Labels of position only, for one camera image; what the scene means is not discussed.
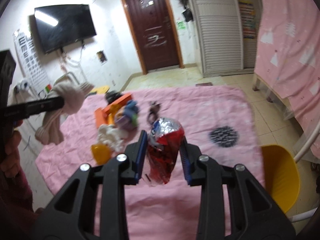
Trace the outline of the person left hand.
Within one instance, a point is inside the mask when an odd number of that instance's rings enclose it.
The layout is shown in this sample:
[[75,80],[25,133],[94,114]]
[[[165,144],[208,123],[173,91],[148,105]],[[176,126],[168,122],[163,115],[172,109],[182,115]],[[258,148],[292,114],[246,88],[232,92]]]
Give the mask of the person left hand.
[[22,136],[17,128],[22,124],[22,120],[16,122],[12,135],[4,148],[6,157],[1,162],[1,171],[4,174],[5,181],[8,183],[11,182],[13,178],[18,176],[21,171],[20,153],[18,150],[18,146],[22,140]]

